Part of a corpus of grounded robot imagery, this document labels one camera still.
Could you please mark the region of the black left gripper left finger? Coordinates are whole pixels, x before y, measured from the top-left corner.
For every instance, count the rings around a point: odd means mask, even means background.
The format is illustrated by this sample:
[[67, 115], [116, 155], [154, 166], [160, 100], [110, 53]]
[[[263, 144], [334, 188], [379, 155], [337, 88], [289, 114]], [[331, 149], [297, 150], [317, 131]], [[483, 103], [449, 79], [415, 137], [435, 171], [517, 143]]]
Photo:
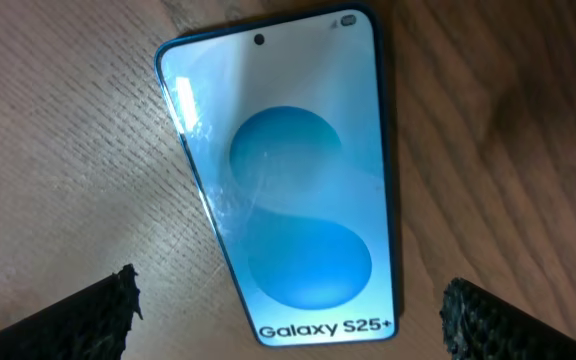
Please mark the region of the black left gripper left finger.
[[119, 360], [140, 290], [131, 264], [0, 331], [0, 360]]

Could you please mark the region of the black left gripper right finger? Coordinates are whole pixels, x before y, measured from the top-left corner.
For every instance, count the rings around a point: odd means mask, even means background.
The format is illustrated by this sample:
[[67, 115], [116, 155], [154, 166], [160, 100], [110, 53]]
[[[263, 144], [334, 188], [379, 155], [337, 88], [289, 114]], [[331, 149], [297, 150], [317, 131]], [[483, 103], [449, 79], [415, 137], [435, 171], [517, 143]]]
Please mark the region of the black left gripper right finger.
[[576, 340], [463, 278], [439, 315], [452, 360], [576, 360]]

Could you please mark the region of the blue Galaxy smartphone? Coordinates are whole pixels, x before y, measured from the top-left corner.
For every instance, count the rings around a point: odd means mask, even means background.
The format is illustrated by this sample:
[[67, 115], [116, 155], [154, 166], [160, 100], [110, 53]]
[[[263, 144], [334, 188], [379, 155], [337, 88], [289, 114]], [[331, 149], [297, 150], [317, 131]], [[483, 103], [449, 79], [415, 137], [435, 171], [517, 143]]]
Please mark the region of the blue Galaxy smartphone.
[[154, 69], [256, 340], [399, 329], [382, 37], [341, 3], [162, 44]]

